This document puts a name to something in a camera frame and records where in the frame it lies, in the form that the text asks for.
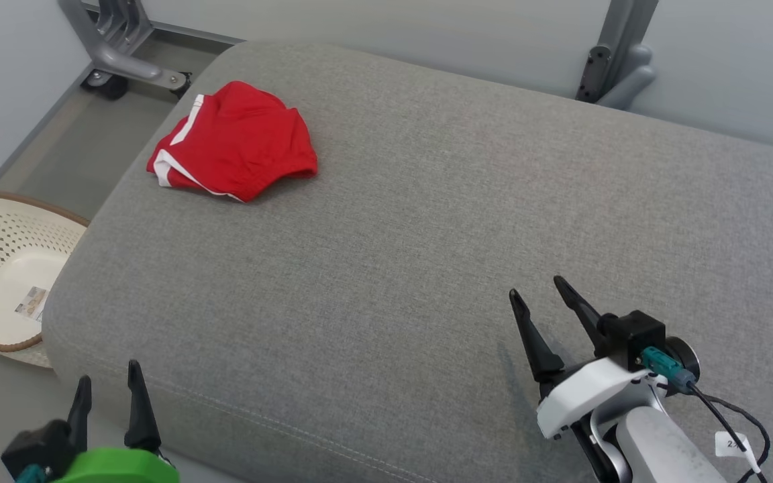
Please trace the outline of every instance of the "basket label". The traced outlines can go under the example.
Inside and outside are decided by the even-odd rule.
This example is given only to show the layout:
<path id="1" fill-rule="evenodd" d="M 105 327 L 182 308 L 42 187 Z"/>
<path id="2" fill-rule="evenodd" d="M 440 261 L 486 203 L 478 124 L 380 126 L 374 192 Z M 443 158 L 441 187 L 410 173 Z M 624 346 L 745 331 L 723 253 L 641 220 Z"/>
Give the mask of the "basket label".
<path id="1" fill-rule="evenodd" d="M 22 303 L 16 306 L 13 310 L 17 314 L 23 315 L 32 319 L 33 321 L 39 321 L 43 318 L 44 305 L 46 305 L 46 294 L 49 290 L 45 288 L 32 287 L 22 299 Z"/>

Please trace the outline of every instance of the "stitching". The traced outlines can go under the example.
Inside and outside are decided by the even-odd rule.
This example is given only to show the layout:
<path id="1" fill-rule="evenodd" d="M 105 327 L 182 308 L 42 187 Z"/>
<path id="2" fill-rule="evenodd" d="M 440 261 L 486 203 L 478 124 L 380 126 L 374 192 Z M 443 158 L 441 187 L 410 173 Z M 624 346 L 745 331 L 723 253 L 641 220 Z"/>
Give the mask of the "stitching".
<path id="1" fill-rule="evenodd" d="M 58 337 L 58 334 L 56 334 L 53 337 L 50 337 L 52 335 L 52 332 L 53 332 L 52 330 L 49 330 L 49 327 L 47 327 L 47 330 L 45 330 L 44 336 L 45 336 L 45 340 L 47 342 L 49 342 L 51 339 L 56 339 L 59 342 L 65 343 L 65 345 L 69 345 L 69 346 L 73 347 L 74 349 L 81 350 L 80 347 L 76 345 L 76 343 L 70 342 L 70 340 L 65 340 L 63 337 Z M 98 355 L 92 354 L 91 352 L 83 352 L 83 355 L 89 355 L 90 358 L 94 358 L 94 360 L 96 360 L 99 363 L 101 363 L 102 365 L 104 365 L 105 369 L 107 369 L 111 373 L 116 373 L 117 372 L 117 370 L 116 370 L 117 366 L 113 365 L 113 363 L 111 363 L 111 361 L 105 360 L 105 358 L 99 357 Z M 251 411 L 249 409 L 245 409 L 244 407 L 231 407 L 230 405 L 225 404 L 225 403 L 223 403 L 223 401 L 217 400 L 216 398 L 212 398 L 212 397 L 206 396 L 204 394 L 201 394 L 201 392 L 191 391 L 189 389 L 182 388 L 181 386 L 179 386 L 177 384 L 174 384 L 173 382 L 164 381 L 164 380 L 156 378 L 156 377 L 145 377 L 145 378 L 153 380 L 155 383 L 158 383 L 160 386 L 165 386 L 165 387 L 163 387 L 163 389 L 165 391 L 171 392 L 172 394 L 177 394 L 177 395 L 183 396 L 185 398 L 189 398 L 189 400 L 194 401 L 194 403 L 204 404 L 207 407 L 212 407 L 212 409 L 217 409 L 218 411 L 226 413 L 226 415 L 233 416 L 234 418 L 243 419 L 245 421 L 249 421 L 252 424 L 259 425 L 259 426 L 262 426 L 262 427 L 267 428 L 269 430 L 277 431 L 277 432 L 280 432 L 282 434 L 294 437 L 295 439 L 303 441 L 304 443 L 313 444 L 316 447 L 320 447 L 320 449 L 325 449 L 327 451 L 330 451 L 331 453 L 336 453 L 337 455 L 343 456 L 343 458 L 348 458 L 350 461 L 358 462 L 359 464 L 365 465 L 365 466 L 367 466 L 369 468 L 374 468 L 374 470 L 381 471 L 381 472 L 383 472 L 385 474 L 388 474 L 388 475 L 390 475 L 392 477 L 399 478 L 400 480 L 409 481 L 410 483 L 414 483 L 412 480 L 409 480 L 409 479 L 405 478 L 404 476 L 401 476 L 401 475 L 398 475 L 398 474 L 395 474 L 395 473 L 391 473 L 390 471 L 386 471 L 383 468 L 377 468 L 377 467 L 375 467 L 373 465 L 367 464 L 367 462 L 361 462 L 360 460 L 352 458 L 352 456 L 346 455 L 345 453 L 340 453 L 338 451 L 335 451 L 334 449 L 330 449 L 330 447 L 322 446 L 322 445 L 320 445 L 320 444 L 318 444 L 318 443 L 316 443 L 314 441 L 307 440 L 306 438 L 301 437 L 299 435 L 291 434 L 288 431 L 283 431 L 283 430 L 281 430 L 279 428 L 275 428 L 275 427 L 272 427 L 270 425 L 267 425 L 267 424 L 255 421 L 253 419 L 246 418 L 243 415 L 239 415 L 238 413 L 234 413 L 233 410 L 243 411 L 243 412 L 248 413 L 249 415 L 255 416 L 257 418 L 273 422 L 273 423 L 275 423 L 277 425 L 281 425 L 281 426 L 289 428 L 289 429 L 291 429 L 293 431 L 300 432 L 302 434 L 305 434 L 305 435 L 307 435 L 309 437 L 318 439 L 318 440 L 323 441 L 325 443 L 332 444 L 334 446 L 338 446 L 341 449 L 345 449 L 346 451 L 354 453 L 355 455 L 362 456 L 362 458 L 366 458 L 368 460 L 371 460 L 371 461 L 374 461 L 374 462 L 378 462 L 379 464 L 383 464 L 383 465 L 385 465 L 387 467 L 394 468 L 395 470 L 398 470 L 398 471 L 400 471 L 402 473 L 410 474 L 411 476 L 414 476 L 417 479 L 426 480 L 426 481 L 429 481 L 430 483 L 437 483 L 436 480 L 432 480 L 430 478 L 426 478 L 425 476 L 423 476 L 421 474 L 416 474 L 416 473 L 413 473 L 412 471 L 404 470 L 404 468 L 397 467 L 396 465 L 388 464 L 387 462 L 384 462 L 383 460 L 379 460 L 377 458 L 372 458 L 372 456 L 365 455 L 365 453 L 361 453 L 359 451 L 350 449 L 350 447 L 343 446 L 343 445 L 341 445 L 339 443 L 330 441 L 330 440 L 326 439 L 325 437 L 320 437 L 320 436 L 318 436 L 316 434 L 312 434 L 312 433 L 310 433 L 308 431 L 301 430 L 300 428 L 297 428 L 295 426 L 283 423 L 281 421 L 277 421 L 276 419 L 271 419 L 271 418 L 268 418 L 267 416 L 259 415 L 258 413 L 255 413 L 254 411 Z"/>

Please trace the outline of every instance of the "white stripe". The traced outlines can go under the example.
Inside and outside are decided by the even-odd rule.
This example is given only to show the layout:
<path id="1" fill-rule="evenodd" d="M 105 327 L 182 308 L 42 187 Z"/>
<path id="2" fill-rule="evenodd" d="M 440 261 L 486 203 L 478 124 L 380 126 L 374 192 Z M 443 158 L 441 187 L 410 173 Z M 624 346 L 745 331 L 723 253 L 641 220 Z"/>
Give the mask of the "white stripe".
<path id="1" fill-rule="evenodd" d="M 190 109 L 190 117 L 187 118 L 187 123 L 185 123 L 184 127 L 178 131 L 178 134 L 174 135 L 174 138 L 172 138 L 169 146 L 175 146 L 175 144 L 178 144 L 187 138 L 187 134 L 190 134 L 190 129 L 193 128 L 193 123 L 196 122 L 196 115 L 199 114 L 199 110 L 202 108 L 203 102 L 205 102 L 205 95 L 197 95 L 196 101 L 193 102 L 193 109 Z"/>
<path id="2" fill-rule="evenodd" d="M 157 157 L 154 159 L 154 172 L 157 173 L 157 178 L 160 181 L 160 186 L 165 187 L 171 187 L 172 185 L 169 184 L 168 181 L 168 173 L 170 170 L 174 169 L 178 173 L 183 174 L 187 178 L 189 178 L 190 181 L 193 181 L 193 183 L 198 184 L 199 186 L 203 187 L 206 192 L 211 193 L 211 195 L 217 195 L 217 196 L 230 196 L 231 198 L 236 199 L 237 201 L 243 203 L 243 200 L 238 198 L 237 196 L 231 195 L 231 193 L 217 193 L 215 191 L 211 191 L 205 187 L 204 184 L 200 183 L 199 180 L 196 179 L 195 176 L 190 174 L 189 171 L 187 171 L 186 168 L 181 166 L 180 162 L 178 162 L 177 159 L 174 158 L 168 151 L 166 150 L 160 150 L 157 152 Z"/>

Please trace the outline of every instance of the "white cable tag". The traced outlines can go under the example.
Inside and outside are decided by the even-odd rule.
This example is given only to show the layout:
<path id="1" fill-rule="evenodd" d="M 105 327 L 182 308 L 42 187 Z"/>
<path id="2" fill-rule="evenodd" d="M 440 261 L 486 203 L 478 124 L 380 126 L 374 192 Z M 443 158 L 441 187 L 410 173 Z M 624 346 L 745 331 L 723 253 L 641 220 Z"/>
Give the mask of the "white cable tag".
<path id="1" fill-rule="evenodd" d="M 760 465 L 757 464 L 757 458 L 754 456 L 754 450 L 751 449 L 751 444 L 748 441 L 748 437 L 736 432 L 736 436 L 739 437 L 741 443 L 745 446 L 746 451 L 739 449 L 739 446 L 733 440 L 733 437 L 726 431 L 718 431 L 715 433 L 715 456 L 724 458 L 725 456 L 734 456 L 735 458 L 745 458 L 748 463 L 751 464 L 751 468 L 754 469 L 754 473 L 761 473 Z"/>

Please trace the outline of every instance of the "black cable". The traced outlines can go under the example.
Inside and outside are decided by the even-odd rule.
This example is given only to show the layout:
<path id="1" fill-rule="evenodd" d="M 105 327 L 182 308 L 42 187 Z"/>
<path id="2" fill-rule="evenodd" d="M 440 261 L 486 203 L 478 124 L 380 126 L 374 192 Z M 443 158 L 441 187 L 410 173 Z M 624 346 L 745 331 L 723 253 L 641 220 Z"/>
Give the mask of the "black cable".
<path id="1" fill-rule="evenodd" d="M 715 418 L 717 418 L 717 420 L 721 422 L 721 425 L 725 430 L 727 430 L 727 432 L 729 433 L 729 436 L 733 438 L 735 445 L 738 446 L 739 449 L 741 449 L 741 452 L 743 453 L 745 451 L 748 451 L 748 449 L 746 449 L 745 447 L 745 444 L 742 443 L 741 440 L 739 439 L 739 435 L 735 434 L 735 431 L 733 431 L 733 426 L 729 425 L 729 423 L 727 422 L 727 419 L 724 418 L 723 415 L 721 415 L 721 412 L 717 410 L 717 407 L 715 407 L 714 404 L 709 402 L 709 400 L 706 398 L 706 395 L 703 394 L 702 391 L 697 389 L 697 385 L 693 382 L 688 382 L 688 388 L 691 390 L 691 392 L 694 392 L 694 395 L 696 397 L 700 398 L 703 404 L 705 404 L 706 407 L 708 407 L 708 409 L 711 411 L 712 415 L 714 415 Z"/>
<path id="2" fill-rule="evenodd" d="M 735 404 L 729 403 L 726 400 L 722 400 L 722 398 L 714 397 L 712 395 L 705 394 L 705 396 L 706 396 L 706 399 L 711 401 L 712 403 L 720 404 L 721 406 L 726 407 L 726 409 L 729 409 L 730 411 L 739 413 L 739 415 L 744 416 L 745 419 L 747 419 L 749 422 L 751 422 L 752 425 L 756 426 L 757 429 L 760 430 L 760 434 L 763 437 L 764 445 L 763 445 L 763 451 L 760 457 L 757 459 L 757 464 L 760 465 L 760 467 L 762 467 L 762 465 L 765 464 L 766 460 L 768 459 L 768 452 L 769 452 L 769 449 L 771 448 L 771 438 L 768 436 L 768 431 L 765 430 L 765 426 L 762 425 L 760 420 L 754 418 L 754 416 L 751 416 L 751 413 L 746 412 L 745 410 L 741 409 Z M 752 475 L 754 475 L 754 471 L 748 470 L 748 472 L 745 473 L 745 475 L 743 475 L 739 479 L 738 483 L 745 483 L 745 481 L 747 481 L 749 477 L 751 477 Z M 757 474 L 757 477 L 758 479 L 760 479 L 760 481 L 762 482 L 765 481 L 765 477 L 763 474 L 761 473 Z"/>

